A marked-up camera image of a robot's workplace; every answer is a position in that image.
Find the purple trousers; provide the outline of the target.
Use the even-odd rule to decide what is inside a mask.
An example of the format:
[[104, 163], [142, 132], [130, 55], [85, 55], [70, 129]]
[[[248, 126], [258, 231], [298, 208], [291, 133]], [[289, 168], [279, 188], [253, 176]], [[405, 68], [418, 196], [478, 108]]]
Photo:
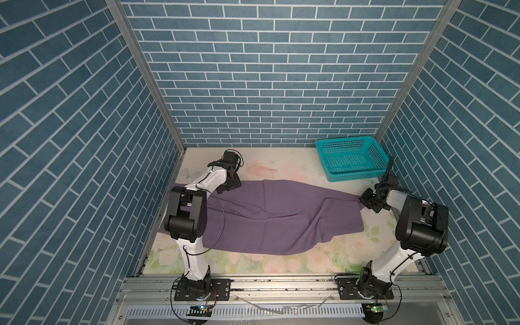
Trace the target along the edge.
[[356, 195], [288, 180], [241, 183], [207, 199], [206, 251], [294, 255], [364, 230]]

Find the teal plastic basket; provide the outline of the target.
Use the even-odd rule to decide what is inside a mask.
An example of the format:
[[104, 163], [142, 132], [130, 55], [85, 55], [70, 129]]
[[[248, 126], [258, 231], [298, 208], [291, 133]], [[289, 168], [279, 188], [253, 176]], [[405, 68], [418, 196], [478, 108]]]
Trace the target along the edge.
[[389, 157], [370, 136], [321, 139], [316, 149], [329, 182], [379, 177], [389, 164]]

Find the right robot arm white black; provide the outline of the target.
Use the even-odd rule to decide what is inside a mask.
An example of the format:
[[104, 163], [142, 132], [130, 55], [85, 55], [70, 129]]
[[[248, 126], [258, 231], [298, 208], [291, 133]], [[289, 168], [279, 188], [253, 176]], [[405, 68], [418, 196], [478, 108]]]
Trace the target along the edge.
[[375, 212], [395, 210], [395, 241], [378, 259], [369, 261], [357, 281], [366, 299], [387, 295], [394, 280], [416, 260], [444, 252], [448, 246], [449, 208], [401, 189], [367, 189], [360, 202]]

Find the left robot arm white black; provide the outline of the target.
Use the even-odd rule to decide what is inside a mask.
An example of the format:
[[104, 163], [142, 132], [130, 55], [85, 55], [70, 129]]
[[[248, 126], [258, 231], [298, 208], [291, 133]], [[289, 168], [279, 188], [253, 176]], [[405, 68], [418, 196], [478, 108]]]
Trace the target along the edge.
[[175, 186], [169, 193], [164, 229], [181, 251], [188, 284], [202, 285], [211, 277], [204, 258], [203, 234], [207, 227], [207, 199], [241, 186], [238, 170], [241, 162], [220, 159], [211, 162], [199, 178], [185, 186]]

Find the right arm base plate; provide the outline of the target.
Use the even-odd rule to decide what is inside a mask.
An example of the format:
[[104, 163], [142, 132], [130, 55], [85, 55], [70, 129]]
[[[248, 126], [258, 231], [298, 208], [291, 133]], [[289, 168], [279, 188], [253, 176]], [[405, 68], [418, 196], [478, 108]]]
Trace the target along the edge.
[[335, 277], [333, 282], [337, 286], [339, 298], [342, 301], [353, 300], [392, 300], [395, 298], [393, 291], [389, 288], [383, 295], [381, 290], [363, 288], [358, 285], [359, 278], [353, 276]]

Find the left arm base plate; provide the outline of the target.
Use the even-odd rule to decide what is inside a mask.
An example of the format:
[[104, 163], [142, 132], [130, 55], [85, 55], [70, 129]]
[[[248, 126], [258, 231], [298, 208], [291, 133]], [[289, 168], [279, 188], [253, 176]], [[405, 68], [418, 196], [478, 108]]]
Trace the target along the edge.
[[200, 281], [182, 278], [173, 288], [174, 301], [228, 301], [231, 291], [229, 278]]

